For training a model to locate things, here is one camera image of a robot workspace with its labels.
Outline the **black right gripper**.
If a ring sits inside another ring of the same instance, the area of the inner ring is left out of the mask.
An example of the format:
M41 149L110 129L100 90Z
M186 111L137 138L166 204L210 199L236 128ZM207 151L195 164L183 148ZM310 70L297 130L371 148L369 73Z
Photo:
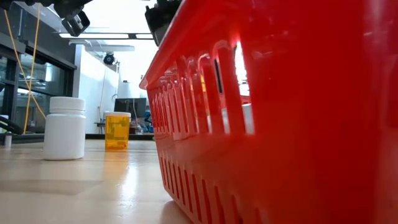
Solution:
M145 17L156 46L159 46L182 0L157 0L154 7L146 6Z

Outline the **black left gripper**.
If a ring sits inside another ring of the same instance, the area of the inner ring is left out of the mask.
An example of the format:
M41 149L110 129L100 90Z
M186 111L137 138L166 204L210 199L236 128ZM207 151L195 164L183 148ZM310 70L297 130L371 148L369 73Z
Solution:
M56 0L53 8L62 19L62 25L72 37L78 37L90 26L90 20L84 13L85 4L92 0Z

